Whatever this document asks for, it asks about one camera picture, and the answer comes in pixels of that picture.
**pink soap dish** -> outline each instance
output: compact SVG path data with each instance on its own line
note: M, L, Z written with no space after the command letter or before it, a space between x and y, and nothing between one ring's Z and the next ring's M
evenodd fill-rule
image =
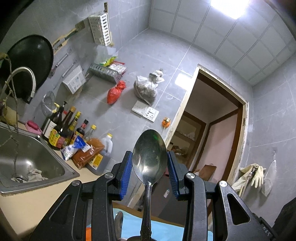
M42 130L39 128L39 126L31 120L26 122L25 127L28 132L31 132L31 133L37 134L37 135L42 134Z

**white plastic basket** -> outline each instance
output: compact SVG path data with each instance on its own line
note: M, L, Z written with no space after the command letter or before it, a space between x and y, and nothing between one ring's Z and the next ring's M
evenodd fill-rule
M112 43L108 13L97 13L89 16L89 24L95 43L103 46L108 46Z
M63 84L74 94L84 83L86 79L82 72L82 68L78 65L64 80Z

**blue ribbed rubber pad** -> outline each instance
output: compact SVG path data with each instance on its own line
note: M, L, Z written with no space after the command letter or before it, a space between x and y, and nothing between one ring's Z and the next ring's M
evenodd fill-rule
M172 187L172 191L175 197L177 198L180 195L179 182L178 182L176 170L173 165L173 161L169 152L168 152L168 173L169 173L170 185Z
M126 192L128 190L128 183L131 177L131 169L133 167L133 163L132 163L132 157L133 154L132 152L129 154L128 156L128 160L126 162L126 167L124 168L124 172L121 178L121 189L120 189L120 198L121 200L124 198L124 196L126 195Z

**cutting board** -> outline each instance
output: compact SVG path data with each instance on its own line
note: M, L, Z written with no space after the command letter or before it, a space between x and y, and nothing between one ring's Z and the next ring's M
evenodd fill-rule
M216 168L217 168L216 166L204 165L204 167L200 171L199 177L204 181L208 181L213 175Z

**bag of red powder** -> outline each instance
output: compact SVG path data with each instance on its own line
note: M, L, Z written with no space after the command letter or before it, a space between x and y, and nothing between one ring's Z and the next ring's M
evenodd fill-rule
M121 92L126 88L126 83L120 80L117 85L108 91L107 103L114 104L120 97Z

